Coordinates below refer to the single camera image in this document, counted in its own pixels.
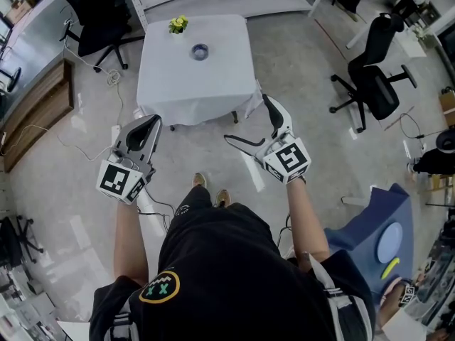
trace cardboard box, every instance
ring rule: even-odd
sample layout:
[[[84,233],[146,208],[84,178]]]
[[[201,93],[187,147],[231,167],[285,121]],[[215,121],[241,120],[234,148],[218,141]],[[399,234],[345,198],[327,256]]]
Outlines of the cardboard box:
[[[12,24],[17,24],[30,10],[31,5],[27,1],[20,2],[19,0],[15,0],[11,5],[11,10],[6,14],[6,17]]]
[[[447,126],[455,125],[455,92],[449,91],[439,96],[439,102],[446,118]]]

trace hand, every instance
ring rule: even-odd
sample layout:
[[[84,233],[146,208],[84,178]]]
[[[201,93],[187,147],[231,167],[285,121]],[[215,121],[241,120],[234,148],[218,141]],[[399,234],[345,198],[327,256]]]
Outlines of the hand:
[[[449,334],[442,328],[440,330],[434,331],[433,333],[427,336],[427,341],[445,341],[449,339]]]

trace forearm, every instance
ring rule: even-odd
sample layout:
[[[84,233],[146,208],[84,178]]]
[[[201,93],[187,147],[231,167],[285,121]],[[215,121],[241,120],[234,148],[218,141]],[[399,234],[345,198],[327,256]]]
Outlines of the forearm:
[[[308,252],[321,262],[330,256],[326,234],[314,212],[306,191],[305,182],[296,179],[287,185],[291,213],[292,240],[300,268],[308,271],[311,266],[303,258]]]
[[[143,286],[149,281],[149,266],[136,203],[119,203],[114,249],[114,275],[127,276]]]

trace chair seat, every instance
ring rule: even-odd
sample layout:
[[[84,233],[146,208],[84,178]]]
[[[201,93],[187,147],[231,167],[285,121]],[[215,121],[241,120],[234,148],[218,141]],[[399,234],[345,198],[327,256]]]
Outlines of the chair seat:
[[[80,34],[77,53],[80,57],[95,53],[118,42],[131,28],[124,21],[86,25]]]
[[[400,104],[392,85],[379,67],[370,65],[349,72],[349,75],[357,88],[356,98],[367,104],[377,120],[391,115]]]

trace white tablecloth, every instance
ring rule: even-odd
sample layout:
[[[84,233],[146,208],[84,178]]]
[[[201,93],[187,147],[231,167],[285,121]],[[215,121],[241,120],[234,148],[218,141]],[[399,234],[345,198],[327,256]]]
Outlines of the white tablecloth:
[[[218,15],[188,20],[177,36],[169,33],[168,21],[149,24],[139,70],[139,107],[145,114],[160,115],[165,125],[196,125],[242,105],[252,111],[260,99],[245,19]],[[208,46],[206,60],[191,57],[198,43]]]

